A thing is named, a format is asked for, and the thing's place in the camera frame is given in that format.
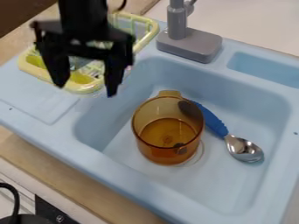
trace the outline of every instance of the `light blue sink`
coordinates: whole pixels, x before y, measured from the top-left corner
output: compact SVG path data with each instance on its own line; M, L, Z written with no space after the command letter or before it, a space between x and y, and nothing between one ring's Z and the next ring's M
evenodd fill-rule
M159 52L152 41L119 94L68 94L17 69L0 68L0 123L43 151L168 221L280 223L298 177L299 59L225 39L207 65ZM130 118L159 90L175 89L258 144L263 164L242 164L206 131L189 167L152 164L139 153Z

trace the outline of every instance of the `faucet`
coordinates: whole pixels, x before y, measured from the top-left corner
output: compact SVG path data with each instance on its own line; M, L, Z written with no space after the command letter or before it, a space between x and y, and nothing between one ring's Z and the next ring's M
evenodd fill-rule
M197 0L170 0L167 7L168 36L170 39L184 39L186 37L187 17L194 12Z
M197 0L170 0L167 7L167 30L156 38L158 50L177 56L210 63L222 46L222 38L187 26L187 18L194 12Z

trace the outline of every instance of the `wooden countertop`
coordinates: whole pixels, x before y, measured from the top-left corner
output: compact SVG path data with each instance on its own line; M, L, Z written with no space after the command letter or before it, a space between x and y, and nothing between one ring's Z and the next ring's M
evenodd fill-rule
M159 0L131 0L127 11L143 14ZM57 5L35 18L57 18ZM33 41L29 21L0 39L0 66ZM0 157L110 223L163 223L149 210L113 192L0 126Z

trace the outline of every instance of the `yellow dish rack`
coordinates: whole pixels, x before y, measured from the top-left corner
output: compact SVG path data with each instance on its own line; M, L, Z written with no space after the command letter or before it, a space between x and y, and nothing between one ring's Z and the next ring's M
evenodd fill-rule
M159 32L159 25L154 20L127 12L110 15L109 21L115 27L136 35L134 53L141 51ZM109 47L109 43L92 43L92 45ZM90 94L103 87L105 67L102 61L70 57L70 63L71 78L66 83L65 90L76 94ZM18 67L42 81L52 83L44 61L34 46L19 56Z

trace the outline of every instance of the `metal spoon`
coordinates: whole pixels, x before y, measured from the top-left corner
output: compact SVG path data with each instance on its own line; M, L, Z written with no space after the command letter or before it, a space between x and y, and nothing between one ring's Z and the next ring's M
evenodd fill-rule
M194 101L180 101L178 107L185 115L195 119L202 113L205 118L205 125L218 137L226 141L226 147L234 158L245 163L254 163L264 160L264 152L259 146L246 139L230 135L225 124L200 103Z

